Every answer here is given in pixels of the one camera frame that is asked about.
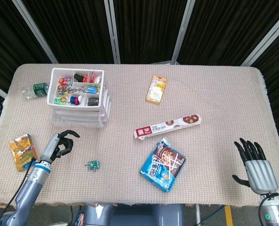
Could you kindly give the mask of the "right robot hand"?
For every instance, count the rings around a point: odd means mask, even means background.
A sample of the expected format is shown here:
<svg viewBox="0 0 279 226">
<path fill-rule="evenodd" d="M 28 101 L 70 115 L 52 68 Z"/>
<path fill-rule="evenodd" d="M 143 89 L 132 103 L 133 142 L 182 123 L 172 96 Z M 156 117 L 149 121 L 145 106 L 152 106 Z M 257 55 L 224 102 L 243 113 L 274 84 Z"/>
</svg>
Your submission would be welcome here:
<svg viewBox="0 0 279 226">
<path fill-rule="evenodd" d="M 246 170 L 247 180 L 236 175 L 232 178 L 240 185 L 247 186 L 258 195 L 272 194 L 278 190 L 278 183 L 270 162 L 266 159 L 262 147 L 249 140 L 239 139 L 234 142 Z"/>
</svg>

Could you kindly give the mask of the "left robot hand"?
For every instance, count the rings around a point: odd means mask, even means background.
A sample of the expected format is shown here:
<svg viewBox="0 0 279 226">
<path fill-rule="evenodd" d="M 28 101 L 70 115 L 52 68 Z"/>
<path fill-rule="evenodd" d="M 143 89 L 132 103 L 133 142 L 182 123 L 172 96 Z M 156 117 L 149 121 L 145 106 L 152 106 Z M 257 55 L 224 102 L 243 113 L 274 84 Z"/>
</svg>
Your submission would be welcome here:
<svg viewBox="0 0 279 226">
<path fill-rule="evenodd" d="M 61 158 L 70 153 L 73 148 L 73 140 L 67 138 L 67 135 L 73 135 L 76 138 L 80 138 L 80 135 L 73 130 L 66 130 L 62 133 L 54 134 L 45 147 L 40 157 L 40 162 L 45 161 L 52 164 L 56 158 Z"/>
</svg>

